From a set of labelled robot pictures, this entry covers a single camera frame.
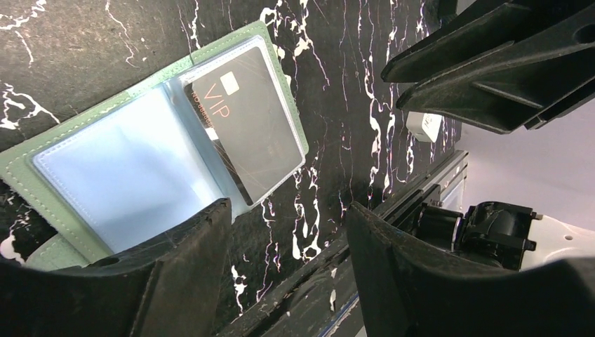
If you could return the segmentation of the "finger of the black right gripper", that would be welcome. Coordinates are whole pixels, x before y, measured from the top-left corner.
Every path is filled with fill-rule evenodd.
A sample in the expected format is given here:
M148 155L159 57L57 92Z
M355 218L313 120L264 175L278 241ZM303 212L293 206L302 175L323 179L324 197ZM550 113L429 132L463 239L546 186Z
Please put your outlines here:
M387 83L419 82L504 43L519 42L550 23L557 1L475 1L427 38L392 58Z
M592 101L594 6L554 8L550 23L528 38L407 83L396 106L508 134L541 128Z

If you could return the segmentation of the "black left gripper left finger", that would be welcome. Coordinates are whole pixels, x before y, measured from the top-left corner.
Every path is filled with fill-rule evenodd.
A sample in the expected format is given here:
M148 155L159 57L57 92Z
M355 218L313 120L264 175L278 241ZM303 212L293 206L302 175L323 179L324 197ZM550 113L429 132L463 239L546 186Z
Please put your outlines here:
M2 336L209 336L232 232L218 199L88 267L1 264Z

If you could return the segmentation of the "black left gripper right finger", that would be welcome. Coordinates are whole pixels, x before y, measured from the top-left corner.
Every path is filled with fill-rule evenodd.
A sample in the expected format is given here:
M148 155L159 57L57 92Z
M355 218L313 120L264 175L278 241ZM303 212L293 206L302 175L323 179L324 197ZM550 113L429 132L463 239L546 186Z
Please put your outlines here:
M594 260L523 272L471 262L359 203L347 239L369 336L593 336Z

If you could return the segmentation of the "mint green card holder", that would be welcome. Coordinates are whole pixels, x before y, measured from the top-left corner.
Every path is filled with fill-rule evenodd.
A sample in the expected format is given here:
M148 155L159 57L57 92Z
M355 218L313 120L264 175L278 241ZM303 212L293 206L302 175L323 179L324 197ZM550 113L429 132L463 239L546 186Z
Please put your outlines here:
M174 228L216 199L230 199L236 218L268 198L275 189L252 206L244 203L184 92L194 69L255 37L272 59L306 157L275 45L266 24L255 21L3 151L1 179L55 232L30 256L15 249L10 233L1 256L41 270L85 266Z

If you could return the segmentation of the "black VIP credit card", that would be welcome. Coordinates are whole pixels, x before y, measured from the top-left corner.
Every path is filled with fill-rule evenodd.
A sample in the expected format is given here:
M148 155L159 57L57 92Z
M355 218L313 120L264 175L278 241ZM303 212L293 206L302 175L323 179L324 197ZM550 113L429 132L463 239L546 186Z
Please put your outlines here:
M212 57L194 69L184 92L246 205L266 198L303 164L263 40Z

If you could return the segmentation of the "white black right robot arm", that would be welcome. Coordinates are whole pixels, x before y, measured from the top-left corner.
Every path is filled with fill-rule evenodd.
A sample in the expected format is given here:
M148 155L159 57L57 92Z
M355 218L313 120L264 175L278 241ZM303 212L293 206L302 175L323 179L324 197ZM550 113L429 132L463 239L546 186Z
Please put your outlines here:
M533 130L594 97L593 1L476 1L392 58L381 77L407 83L396 106L504 135ZM465 214L427 207L411 233L508 270L594 256L594 233L525 206L485 201Z

